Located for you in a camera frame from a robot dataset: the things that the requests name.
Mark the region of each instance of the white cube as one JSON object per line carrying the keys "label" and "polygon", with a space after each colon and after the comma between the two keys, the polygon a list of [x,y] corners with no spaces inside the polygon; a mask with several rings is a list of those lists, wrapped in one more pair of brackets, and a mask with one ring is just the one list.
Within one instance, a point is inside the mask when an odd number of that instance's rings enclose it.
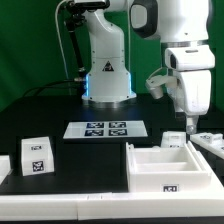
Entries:
{"label": "white cube", "polygon": [[50,139],[23,139],[21,163],[23,176],[54,172]]}
{"label": "white cube", "polygon": [[0,184],[11,170],[9,156],[0,156]]}

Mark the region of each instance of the white box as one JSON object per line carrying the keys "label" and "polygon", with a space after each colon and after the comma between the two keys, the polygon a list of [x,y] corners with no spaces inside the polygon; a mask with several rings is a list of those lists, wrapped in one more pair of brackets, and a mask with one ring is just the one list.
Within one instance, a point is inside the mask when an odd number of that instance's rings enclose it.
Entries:
{"label": "white box", "polygon": [[9,156],[0,156],[0,185],[11,170]]}
{"label": "white box", "polygon": [[163,133],[161,148],[180,148],[186,144],[186,132],[168,131]]}
{"label": "white box", "polygon": [[54,172],[54,159],[48,137],[22,140],[23,176]]}
{"label": "white box", "polygon": [[191,142],[183,148],[137,148],[126,144],[130,192],[195,191],[209,187],[211,170]]}

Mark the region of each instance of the white platform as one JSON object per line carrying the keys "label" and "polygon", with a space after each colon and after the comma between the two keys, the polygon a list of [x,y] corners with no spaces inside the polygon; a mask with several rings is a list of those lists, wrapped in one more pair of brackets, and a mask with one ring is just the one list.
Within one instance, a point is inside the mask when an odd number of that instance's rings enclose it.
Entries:
{"label": "white platform", "polygon": [[64,139],[147,137],[143,121],[70,122]]}
{"label": "white platform", "polygon": [[0,196],[0,221],[224,216],[223,186],[206,170],[207,188],[188,192]]}

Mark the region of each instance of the white container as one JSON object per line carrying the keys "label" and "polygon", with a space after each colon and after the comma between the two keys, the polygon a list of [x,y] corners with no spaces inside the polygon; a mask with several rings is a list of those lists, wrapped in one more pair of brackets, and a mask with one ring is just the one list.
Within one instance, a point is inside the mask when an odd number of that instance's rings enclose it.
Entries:
{"label": "white container", "polygon": [[191,142],[183,148],[138,148],[126,144],[130,192],[196,191],[209,187],[211,170]]}

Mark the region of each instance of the black cable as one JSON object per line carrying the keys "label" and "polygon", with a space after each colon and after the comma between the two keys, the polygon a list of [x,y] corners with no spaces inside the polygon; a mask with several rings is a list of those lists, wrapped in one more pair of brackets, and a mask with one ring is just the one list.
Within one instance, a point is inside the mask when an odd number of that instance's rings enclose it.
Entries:
{"label": "black cable", "polygon": [[44,85],[43,87],[39,87],[39,89],[34,93],[34,96],[37,96],[38,94],[40,94],[46,87],[60,85],[60,84],[64,84],[64,83],[74,83],[74,80],[73,79],[65,79],[62,81],[48,83],[48,84]]}
{"label": "black cable", "polygon": [[77,89],[78,86],[67,86],[67,87],[55,87],[55,86],[45,86],[45,87],[34,87],[34,88],[31,88],[29,90],[27,90],[22,97],[26,97],[26,95],[34,90],[39,90],[41,89],[41,91],[45,90],[45,89]]}

